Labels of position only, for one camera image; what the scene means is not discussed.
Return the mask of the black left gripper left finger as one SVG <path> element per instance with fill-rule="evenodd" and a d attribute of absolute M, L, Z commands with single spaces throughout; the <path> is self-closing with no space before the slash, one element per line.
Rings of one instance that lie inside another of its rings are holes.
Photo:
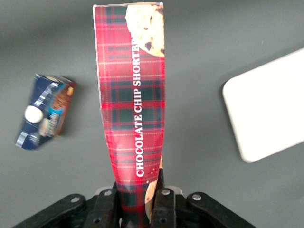
<path fill-rule="evenodd" d="M 90 199 L 80 194 L 70 194 L 14 227 L 118 228 L 120 212 L 117 186 L 113 185 L 99 188 Z"/>

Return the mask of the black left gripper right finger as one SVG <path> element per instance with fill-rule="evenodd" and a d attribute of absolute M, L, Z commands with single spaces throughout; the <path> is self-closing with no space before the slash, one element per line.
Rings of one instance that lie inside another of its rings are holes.
<path fill-rule="evenodd" d="M 253 228 L 254 225 L 203 192 L 184 197 L 176 186 L 165 186 L 160 168 L 151 228 Z"/>

